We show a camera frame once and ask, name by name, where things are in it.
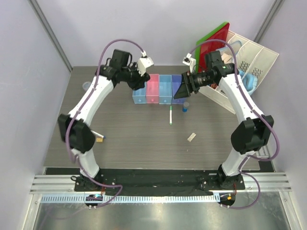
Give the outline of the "purple drawer box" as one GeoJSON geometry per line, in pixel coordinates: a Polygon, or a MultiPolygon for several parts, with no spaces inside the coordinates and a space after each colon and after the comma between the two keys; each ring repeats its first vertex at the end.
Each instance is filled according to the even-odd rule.
{"type": "Polygon", "coordinates": [[[181,75],[171,75],[172,82],[172,104],[183,104],[186,101],[186,98],[175,99],[174,96],[181,85],[182,77],[181,75]]]}

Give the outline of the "blue glue bottle grey cap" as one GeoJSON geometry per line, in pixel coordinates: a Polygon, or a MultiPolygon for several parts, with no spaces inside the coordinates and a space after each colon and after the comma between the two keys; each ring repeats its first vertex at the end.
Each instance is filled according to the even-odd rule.
{"type": "Polygon", "coordinates": [[[188,111],[188,107],[189,107],[189,103],[188,102],[184,102],[183,103],[183,107],[182,107],[182,112],[187,112],[188,111]]]}

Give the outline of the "light blue drawer box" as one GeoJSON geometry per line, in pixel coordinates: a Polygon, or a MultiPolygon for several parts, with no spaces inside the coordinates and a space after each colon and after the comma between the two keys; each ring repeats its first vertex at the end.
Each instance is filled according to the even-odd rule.
{"type": "Polygon", "coordinates": [[[171,104],[172,81],[171,75],[159,75],[159,104],[171,104]]]}
{"type": "Polygon", "coordinates": [[[133,91],[132,98],[135,104],[146,104],[146,88],[141,88],[133,91]]]}

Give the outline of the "pink drawer box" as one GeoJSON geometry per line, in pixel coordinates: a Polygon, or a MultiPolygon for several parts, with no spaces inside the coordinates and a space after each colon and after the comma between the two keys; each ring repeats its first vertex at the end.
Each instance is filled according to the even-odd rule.
{"type": "Polygon", "coordinates": [[[146,83],[146,101],[148,104],[159,103],[159,74],[150,74],[146,83]]]}

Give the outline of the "green capped white marker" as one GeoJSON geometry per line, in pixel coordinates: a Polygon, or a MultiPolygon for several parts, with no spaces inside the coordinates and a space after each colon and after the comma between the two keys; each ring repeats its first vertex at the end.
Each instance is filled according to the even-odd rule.
{"type": "Polygon", "coordinates": [[[172,118],[172,106],[169,107],[169,124],[172,125],[173,124],[173,118],[172,118]]]}

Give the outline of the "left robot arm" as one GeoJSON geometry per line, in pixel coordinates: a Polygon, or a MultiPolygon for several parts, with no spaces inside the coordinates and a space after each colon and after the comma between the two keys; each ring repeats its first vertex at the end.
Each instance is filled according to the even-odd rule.
{"type": "Polygon", "coordinates": [[[144,88],[150,79],[147,69],[153,64],[144,51],[133,62],[131,53],[115,49],[106,64],[98,66],[89,89],[77,105],[68,114],[59,115],[61,139],[66,144],[71,161],[80,167],[80,175],[71,177],[75,182],[75,191],[98,191],[105,187],[94,157],[95,134],[90,129],[101,103],[120,82],[127,83],[133,90],[144,88]]]}

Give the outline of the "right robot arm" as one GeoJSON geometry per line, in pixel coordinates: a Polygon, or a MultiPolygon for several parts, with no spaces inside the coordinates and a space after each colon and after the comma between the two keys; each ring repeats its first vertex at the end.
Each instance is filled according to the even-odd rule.
{"type": "Polygon", "coordinates": [[[231,134],[232,150],[217,171],[216,182],[221,189],[233,189],[241,181],[241,169],[256,152],[267,145],[274,119],[255,105],[247,92],[237,62],[224,63],[221,54],[213,51],[205,56],[207,69],[194,72],[193,67],[181,74],[181,85],[174,98],[187,98],[200,88],[217,84],[226,94],[235,111],[238,126],[231,134]]]}

